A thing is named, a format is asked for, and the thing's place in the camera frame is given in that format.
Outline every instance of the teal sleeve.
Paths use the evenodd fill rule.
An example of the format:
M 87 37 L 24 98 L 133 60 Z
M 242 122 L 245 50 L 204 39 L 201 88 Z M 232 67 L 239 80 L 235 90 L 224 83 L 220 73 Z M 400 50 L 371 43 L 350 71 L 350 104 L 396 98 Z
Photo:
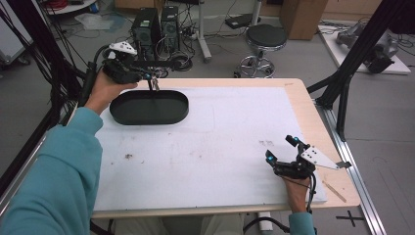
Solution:
M 291 235 L 315 235 L 312 215 L 309 212 L 295 212 L 290 214 Z
M 79 108 L 67 126 L 50 129 L 2 218 L 0 234 L 90 234 L 102 148 L 103 122 Z

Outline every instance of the person's leg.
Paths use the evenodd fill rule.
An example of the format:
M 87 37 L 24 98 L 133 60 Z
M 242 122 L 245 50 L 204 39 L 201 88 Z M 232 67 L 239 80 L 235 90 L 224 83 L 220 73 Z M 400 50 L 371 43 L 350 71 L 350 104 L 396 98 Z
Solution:
M 115 220 L 115 235 L 168 235 L 159 217 L 137 217 Z
M 244 217 L 243 213 L 205 216 L 201 235 L 243 235 Z

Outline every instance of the stool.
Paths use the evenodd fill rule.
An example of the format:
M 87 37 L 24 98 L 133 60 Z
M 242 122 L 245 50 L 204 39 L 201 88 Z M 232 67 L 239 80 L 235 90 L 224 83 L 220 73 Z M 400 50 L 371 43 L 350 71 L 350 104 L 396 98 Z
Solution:
M 263 56 L 267 51 L 278 51 L 286 45 L 287 36 L 284 29 L 269 24 L 258 24 L 248 28 L 246 37 L 248 44 L 257 54 L 242 60 L 239 71 L 249 77 L 272 77 L 275 72 L 274 64 Z

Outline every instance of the computer tower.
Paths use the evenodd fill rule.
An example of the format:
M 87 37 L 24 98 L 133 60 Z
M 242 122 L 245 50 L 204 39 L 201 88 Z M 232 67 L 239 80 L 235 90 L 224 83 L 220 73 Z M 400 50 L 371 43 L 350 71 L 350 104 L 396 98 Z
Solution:
M 131 31 L 139 59 L 157 61 L 162 49 L 157 8 L 140 8 Z
M 165 36 L 164 51 L 180 51 L 180 33 L 179 33 L 179 8 L 176 6 L 164 6 L 161 12 L 161 30 Z

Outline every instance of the oval black tray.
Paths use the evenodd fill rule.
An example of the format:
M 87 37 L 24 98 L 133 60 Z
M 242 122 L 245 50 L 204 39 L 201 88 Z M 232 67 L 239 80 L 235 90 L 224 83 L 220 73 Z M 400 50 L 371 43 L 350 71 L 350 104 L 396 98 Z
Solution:
M 110 113 L 124 125 L 174 124 L 189 113 L 189 100 L 173 90 L 133 90 L 116 97 Z

